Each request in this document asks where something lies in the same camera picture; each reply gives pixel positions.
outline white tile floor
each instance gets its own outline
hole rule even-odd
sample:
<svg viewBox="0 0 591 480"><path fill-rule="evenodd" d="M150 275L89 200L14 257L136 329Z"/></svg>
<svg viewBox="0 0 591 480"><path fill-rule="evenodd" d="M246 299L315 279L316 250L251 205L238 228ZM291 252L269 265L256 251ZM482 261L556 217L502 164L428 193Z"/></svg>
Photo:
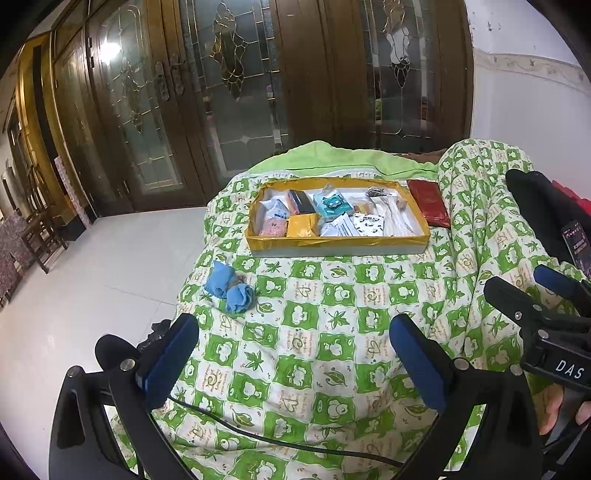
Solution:
<svg viewBox="0 0 591 480"><path fill-rule="evenodd" d="M0 421L41 480L66 370L99 369L95 343L113 333L136 345L172 318L203 250L205 208L97 220L55 259L27 272L0 311Z"/></svg>

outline red wallet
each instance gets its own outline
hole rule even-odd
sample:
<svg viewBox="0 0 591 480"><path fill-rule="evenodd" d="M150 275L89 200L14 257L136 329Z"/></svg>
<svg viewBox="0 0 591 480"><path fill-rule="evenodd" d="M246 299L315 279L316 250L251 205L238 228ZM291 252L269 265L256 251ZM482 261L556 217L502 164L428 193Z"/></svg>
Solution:
<svg viewBox="0 0 591 480"><path fill-rule="evenodd" d="M430 226L451 227L439 185L435 181L408 180L408 189Z"/></svg>

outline human hand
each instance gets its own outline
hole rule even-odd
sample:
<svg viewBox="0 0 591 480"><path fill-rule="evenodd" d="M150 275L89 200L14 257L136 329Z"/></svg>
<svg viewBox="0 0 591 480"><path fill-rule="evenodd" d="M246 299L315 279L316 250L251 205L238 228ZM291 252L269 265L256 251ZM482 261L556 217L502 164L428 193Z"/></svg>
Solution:
<svg viewBox="0 0 591 480"><path fill-rule="evenodd" d="M550 385L534 395L535 414L538 417L540 435L546 435L558 419L558 411L562 405L564 388L562 385ZM591 401L584 402L579 408L575 420L581 425L591 417Z"/></svg>

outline green blanket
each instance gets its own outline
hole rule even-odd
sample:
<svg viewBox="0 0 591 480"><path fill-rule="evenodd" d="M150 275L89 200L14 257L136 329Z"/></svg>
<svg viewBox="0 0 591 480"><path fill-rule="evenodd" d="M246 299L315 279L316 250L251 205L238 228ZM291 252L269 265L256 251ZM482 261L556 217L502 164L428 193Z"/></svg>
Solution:
<svg viewBox="0 0 591 480"><path fill-rule="evenodd" d="M335 148L321 140L295 147L289 152L267 158L252 167L248 173L269 173L289 170L300 177L321 177L335 171L352 168L372 168L384 180L422 178L437 180L437 165L418 163L380 150L347 150Z"/></svg>
<svg viewBox="0 0 591 480"><path fill-rule="evenodd" d="M396 174L387 167L351 175ZM533 268L542 263L582 277L545 253L507 191L509 168L527 171L531 164L523 151L498 142L452 146L437 170L451 230L432 229L422 255L386 257L252 258L243 235L252 198L265 181L298 175L250 171L232 180L208 206L206 248L178 296L178 313L194 314L201 331L173 395L265 436L408 458L436 413L390 345L390 319L407 313L451 357L505 369L518 362L521 340L484 300L485 281L500 275L549 307L569 310L535 285ZM226 314L224 301L204 291L213 260L234 266L255 288L245 314ZM378 462L254 442L171 401L153 414L199 479L392 477L392 468ZM474 410L450 468L461 465L481 415ZM117 419L114 425L133 465L129 440Z"/></svg>

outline black cable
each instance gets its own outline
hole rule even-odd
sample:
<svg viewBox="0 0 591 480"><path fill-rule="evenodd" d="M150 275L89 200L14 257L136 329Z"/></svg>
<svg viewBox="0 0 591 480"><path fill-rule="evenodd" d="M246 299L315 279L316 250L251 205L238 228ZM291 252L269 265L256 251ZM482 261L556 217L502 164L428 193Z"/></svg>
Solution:
<svg viewBox="0 0 591 480"><path fill-rule="evenodd" d="M546 453L548 453L550 450L552 450L554 447L556 447L557 445L566 442L567 440L573 440L574 438L577 437L577 435L579 433L581 433L582 430L584 430L587 425L589 425L589 423L591 422L591 417L588 418L587 420L585 420L578 429L573 429L570 432L564 434L564 436L557 438L555 441L549 443L548 445L544 445L542 447L542 454L545 455Z"/></svg>
<svg viewBox="0 0 591 480"><path fill-rule="evenodd" d="M199 412L203 415L207 415L209 418L211 418L212 420L221 423L222 425L224 425L227 429L230 429L233 432L239 433L240 435L244 435L250 438L253 438L255 440L260 440L261 442L267 442L267 443L273 443L275 445L280 445L282 447L288 447L288 448L295 448L297 450L305 450L306 452L314 452L314 453L322 453L323 455L340 455L340 456L346 456L346 457L357 457L357 458L365 458L368 460L375 460L377 462L382 462L382 463L386 463L388 465L391 466L395 466L397 468L401 468L404 466L403 462L399 462L397 460L392 460L390 458L387 457L382 457L380 455L374 455L373 453L362 453L362 452L350 452L348 450L331 450L328 448L317 448L317 447L310 447L307 445L299 445L297 443L290 443L290 442L283 442L282 440L275 440L275 439L270 439L267 437L261 437L260 435L257 435L255 433L250 433L250 432L246 432L244 430L238 429L233 425L230 425L228 422L226 422L225 420L222 420L218 417L216 417L214 414L208 412L207 410L202 410L199 407L196 407L195 405L191 405L189 403L186 403L182 400L178 400L176 398L170 397L169 399L172 400L175 403L178 403L179 405L188 408L189 410L193 410L196 412ZM442 476L450 476L450 475L454 475L457 472L455 471L444 471L441 473Z"/></svg>

